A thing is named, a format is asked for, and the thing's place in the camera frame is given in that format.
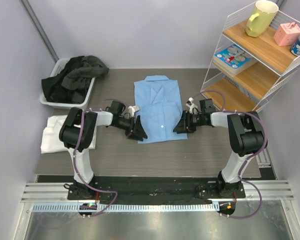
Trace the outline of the light blue long sleeve shirt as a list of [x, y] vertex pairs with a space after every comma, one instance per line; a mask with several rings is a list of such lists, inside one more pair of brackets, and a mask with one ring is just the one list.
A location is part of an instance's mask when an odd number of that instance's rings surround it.
[[134, 82], [134, 101], [147, 139], [139, 144], [187, 140], [186, 133], [173, 132], [181, 120], [183, 105], [177, 80], [165, 75], [147, 76]]

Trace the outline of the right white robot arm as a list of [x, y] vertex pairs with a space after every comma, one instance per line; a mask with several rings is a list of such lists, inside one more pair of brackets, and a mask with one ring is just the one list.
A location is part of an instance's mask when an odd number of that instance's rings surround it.
[[226, 166], [219, 172], [216, 193], [223, 198], [240, 189], [242, 174], [250, 160], [268, 143], [262, 122], [255, 111], [218, 111], [211, 98], [199, 102], [200, 108], [190, 98], [182, 112], [180, 121], [173, 129], [177, 134], [193, 133], [197, 127], [223, 127], [228, 130], [231, 154]]

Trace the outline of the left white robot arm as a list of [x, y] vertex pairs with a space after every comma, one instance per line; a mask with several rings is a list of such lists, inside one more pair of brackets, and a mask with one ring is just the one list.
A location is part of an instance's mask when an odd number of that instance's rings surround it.
[[59, 131], [59, 140], [68, 150], [74, 169], [74, 182], [81, 184], [79, 194], [90, 200], [97, 192], [94, 172], [91, 168], [89, 146], [95, 135], [96, 127], [115, 127], [123, 130], [128, 139], [143, 141], [148, 138], [142, 127], [141, 117], [136, 115], [140, 108], [126, 106], [113, 100], [105, 110], [86, 110], [72, 107]]

